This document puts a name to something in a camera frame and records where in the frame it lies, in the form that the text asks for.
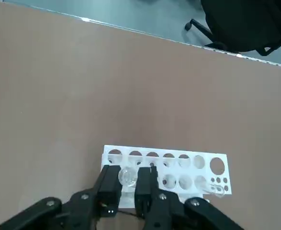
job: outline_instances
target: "black mechanical arm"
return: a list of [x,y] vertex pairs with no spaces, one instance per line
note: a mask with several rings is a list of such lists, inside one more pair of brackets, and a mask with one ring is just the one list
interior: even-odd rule
[[[0,225],[0,230],[96,230],[100,218],[115,217],[122,185],[120,166],[105,165],[90,189],[77,192],[62,204],[48,197]],[[181,203],[176,193],[158,188],[157,169],[142,167],[135,188],[136,216],[143,230],[243,230],[206,200],[194,197]]]

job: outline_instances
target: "hole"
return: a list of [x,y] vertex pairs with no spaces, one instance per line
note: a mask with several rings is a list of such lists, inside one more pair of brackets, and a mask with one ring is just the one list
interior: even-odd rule
[[205,160],[202,156],[195,156],[193,158],[193,165],[197,168],[197,169],[202,169],[205,166]]
[[182,189],[187,190],[191,187],[192,180],[187,175],[182,175],[179,179],[179,185]]
[[167,174],[163,177],[163,185],[168,189],[174,188],[176,182],[177,181],[173,175]]
[[194,184],[199,190],[206,190],[206,179],[203,176],[197,176]]
[[141,164],[142,162],[142,155],[140,152],[138,151],[132,151],[130,154],[129,154],[129,162],[132,164],[132,165],[139,165]]
[[221,175],[225,172],[225,164],[220,158],[213,158],[210,163],[211,170],[216,175]]
[[163,163],[166,167],[170,167],[173,166],[175,163],[175,159],[174,156],[171,153],[166,153],[163,156]]
[[190,166],[190,158],[186,154],[179,156],[179,165],[182,168],[188,168]]
[[159,227],[160,227],[160,223],[159,223],[159,222],[155,222],[155,223],[154,223],[154,227],[155,227],[155,228],[159,228]]
[[166,153],[163,157],[164,158],[174,158],[174,156],[171,153]]
[[133,152],[130,153],[130,156],[142,156],[142,155],[138,151],[133,151]]
[[111,164],[120,164],[120,162],[122,161],[122,153],[117,149],[109,151],[108,161]]
[[150,152],[146,156],[147,157],[158,157],[158,154],[156,152]]

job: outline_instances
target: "transparent object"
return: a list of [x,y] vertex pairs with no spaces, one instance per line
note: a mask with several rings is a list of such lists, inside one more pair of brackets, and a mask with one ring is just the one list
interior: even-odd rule
[[131,167],[124,167],[119,171],[118,179],[123,187],[134,187],[137,181],[137,171]]
[[194,183],[197,189],[202,192],[214,195],[219,198],[225,195],[225,190],[222,186],[207,183],[206,179],[202,176],[197,176]]

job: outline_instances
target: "black office chair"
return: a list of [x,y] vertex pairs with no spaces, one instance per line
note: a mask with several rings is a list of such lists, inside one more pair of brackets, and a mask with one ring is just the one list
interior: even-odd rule
[[207,47],[267,56],[281,46],[281,10],[274,1],[202,0],[210,30],[194,19],[185,30],[198,28],[212,41]]

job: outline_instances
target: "brown table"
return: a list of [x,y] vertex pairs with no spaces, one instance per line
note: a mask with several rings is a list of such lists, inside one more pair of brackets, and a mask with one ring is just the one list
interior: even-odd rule
[[211,202],[281,229],[281,67],[0,3],[0,223],[91,186],[104,144],[226,153]]

